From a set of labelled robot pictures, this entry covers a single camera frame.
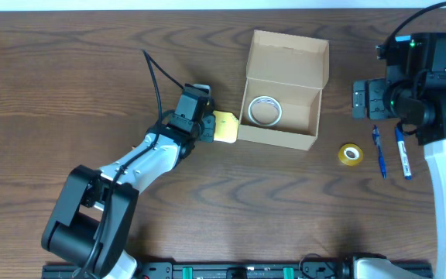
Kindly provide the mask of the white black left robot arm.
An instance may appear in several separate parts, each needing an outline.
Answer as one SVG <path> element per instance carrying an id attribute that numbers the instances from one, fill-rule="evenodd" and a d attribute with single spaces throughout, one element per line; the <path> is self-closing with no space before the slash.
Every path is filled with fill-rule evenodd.
<path id="1" fill-rule="evenodd" d="M 125 251 L 139 195 L 188 157 L 196 142 L 214 139 L 211 89 L 186 84 L 174 110 L 119 160 L 68 175 L 44 229 L 42 247 L 74 264 L 74 278 L 130 278 L 137 262 Z"/>

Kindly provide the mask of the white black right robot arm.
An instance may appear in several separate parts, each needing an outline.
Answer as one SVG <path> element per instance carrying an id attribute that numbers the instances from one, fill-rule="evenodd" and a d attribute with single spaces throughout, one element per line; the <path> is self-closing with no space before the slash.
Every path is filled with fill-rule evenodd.
<path id="1" fill-rule="evenodd" d="M 434 277 L 446 278 L 446 33 L 391 35 L 376 49 L 386 61 L 386 75 L 354 82 L 352 115 L 398 119 L 398 144 L 412 134 L 424 148 L 437 226 Z M 403 130 L 405 125 L 414 127 L 411 133 Z"/>

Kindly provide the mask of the yellow sticky note pad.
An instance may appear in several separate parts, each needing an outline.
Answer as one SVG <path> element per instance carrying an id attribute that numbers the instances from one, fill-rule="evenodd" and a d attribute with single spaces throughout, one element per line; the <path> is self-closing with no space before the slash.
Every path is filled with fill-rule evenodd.
<path id="1" fill-rule="evenodd" d="M 231 112 L 214 111 L 214 141 L 234 143 L 238 135 L 238 119 Z"/>

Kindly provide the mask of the white masking tape roll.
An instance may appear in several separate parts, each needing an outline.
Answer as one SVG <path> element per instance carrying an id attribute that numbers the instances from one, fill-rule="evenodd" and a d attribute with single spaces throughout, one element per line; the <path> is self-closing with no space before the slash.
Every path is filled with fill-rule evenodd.
<path id="1" fill-rule="evenodd" d="M 274 126 L 281 120 L 282 114 L 281 104 L 269 96 L 254 98 L 248 107 L 249 120 L 257 126 Z"/>

